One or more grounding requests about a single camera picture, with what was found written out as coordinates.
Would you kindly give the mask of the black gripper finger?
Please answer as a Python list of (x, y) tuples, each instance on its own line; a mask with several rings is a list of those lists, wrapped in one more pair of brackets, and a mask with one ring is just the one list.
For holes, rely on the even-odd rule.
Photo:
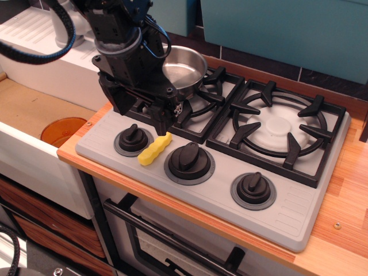
[(157, 134), (164, 136), (174, 123), (174, 115), (165, 101), (157, 99), (149, 107), (149, 116)]
[(99, 84), (103, 93), (112, 104), (113, 110), (120, 115), (125, 115), (137, 102), (135, 96), (130, 95), (122, 85), (115, 80), (110, 80), (108, 76), (100, 76)]

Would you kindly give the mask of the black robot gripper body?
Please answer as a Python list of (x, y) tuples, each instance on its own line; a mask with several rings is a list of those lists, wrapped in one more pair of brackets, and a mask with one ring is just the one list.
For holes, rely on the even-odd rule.
[(149, 107), (157, 99), (165, 101), (176, 119), (182, 112), (183, 100), (163, 73), (163, 63), (172, 47), (171, 41), (162, 44), (158, 30), (133, 28), (124, 39), (103, 41), (95, 39), (98, 55), (93, 64), (99, 76), (108, 76), (122, 85), (130, 95)]

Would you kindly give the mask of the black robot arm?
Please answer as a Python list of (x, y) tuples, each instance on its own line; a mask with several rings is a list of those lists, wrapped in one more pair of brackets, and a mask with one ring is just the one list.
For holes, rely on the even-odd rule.
[(114, 107), (125, 115), (138, 101), (148, 106), (151, 124), (164, 136), (176, 122), (183, 101), (163, 73), (171, 52), (167, 33), (148, 14), (152, 1), (73, 1), (95, 35), (99, 84)]

